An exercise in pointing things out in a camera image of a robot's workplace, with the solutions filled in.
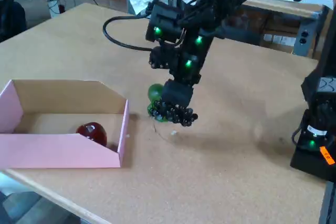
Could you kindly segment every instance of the cardboard box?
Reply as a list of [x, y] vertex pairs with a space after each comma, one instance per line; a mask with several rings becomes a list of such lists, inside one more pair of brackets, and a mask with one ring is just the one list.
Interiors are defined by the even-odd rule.
[[[265, 30], [260, 46], [292, 54], [296, 42], [296, 35], [291, 32]], [[307, 57], [313, 58], [315, 39], [312, 40]]]
[[[98, 81], [11, 80], [0, 94], [0, 169], [121, 167], [129, 105]], [[108, 146], [76, 134], [100, 123]]]

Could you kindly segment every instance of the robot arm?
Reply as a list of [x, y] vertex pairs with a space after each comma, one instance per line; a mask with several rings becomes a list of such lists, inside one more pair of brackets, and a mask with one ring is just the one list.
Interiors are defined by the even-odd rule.
[[193, 95], [193, 85], [201, 79], [200, 70], [217, 28], [245, 1], [192, 0], [195, 4], [187, 4], [184, 10], [158, 0], [149, 5], [151, 19], [146, 40], [160, 43], [150, 53], [149, 63], [154, 69], [169, 69], [174, 77], [165, 83], [161, 100], [150, 110], [152, 116], [183, 126], [190, 126], [197, 119], [197, 114], [186, 108]]
[[[192, 109], [187, 108], [193, 95], [193, 85], [201, 79], [200, 71], [222, 20], [245, 1], [191, 0], [184, 8], [175, 8], [154, 0], [148, 5], [145, 15], [113, 17], [104, 23], [103, 32], [110, 41], [129, 49], [149, 51], [151, 67], [169, 69], [174, 77], [165, 83], [161, 98], [149, 109], [152, 116], [183, 126], [191, 126], [198, 118]], [[107, 24], [114, 20], [149, 15], [146, 40], [160, 43], [153, 49], [121, 43], [106, 31]], [[332, 182], [336, 182], [336, 159], [333, 159], [336, 157], [335, 39], [334, 11], [321, 60], [301, 85], [308, 109], [292, 135], [296, 151], [291, 161], [292, 167]]]

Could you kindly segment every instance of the white label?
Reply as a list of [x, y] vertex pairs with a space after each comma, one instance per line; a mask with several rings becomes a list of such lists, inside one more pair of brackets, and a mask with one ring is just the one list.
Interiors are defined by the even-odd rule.
[[283, 36], [280, 44], [293, 47], [295, 45], [295, 41], [296, 41], [295, 37]]
[[274, 35], [273, 37], [273, 43], [280, 44], [282, 40], [282, 36]]
[[264, 41], [271, 42], [273, 38], [272, 34], [265, 34], [264, 35]]
[[327, 131], [319, 131], [310, 125], [308, 125], [307, 130], [313, 134], [316, 134], [317, 136], [325, 136], [327, 134]]

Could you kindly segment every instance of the green led light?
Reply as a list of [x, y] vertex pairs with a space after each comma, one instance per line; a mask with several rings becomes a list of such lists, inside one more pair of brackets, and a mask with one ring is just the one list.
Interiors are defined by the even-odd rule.
[[202, 37], [201, 36], [198, 36], [198, 38], [196, 39], [195, 41], [196, 44], [201, 44], [202, 43]]
[[162, 33], [161, 29], [156, 27], [156, 26], [154, 27], [154, 31], [155, 31], [156, 35], [161, 35], [161, 33]]
[[186, 68], [190, 68], [191, 67], [191, 60], [188, 60], [186, 63], [185, 63], [185, 67]]
[[315, 141], [314, 141], [314, 140], [311, 140], [311, 141], [309, 142], [309, 146], [310, 146], [310, 147], [315, 147]]

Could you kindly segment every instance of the green ball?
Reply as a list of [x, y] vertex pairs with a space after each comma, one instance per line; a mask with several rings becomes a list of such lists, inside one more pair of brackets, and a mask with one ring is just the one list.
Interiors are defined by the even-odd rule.
[[151, 102], [161, 98], [163, 86], [159, 83], [153, 84], [148, 89], [148, 98]]

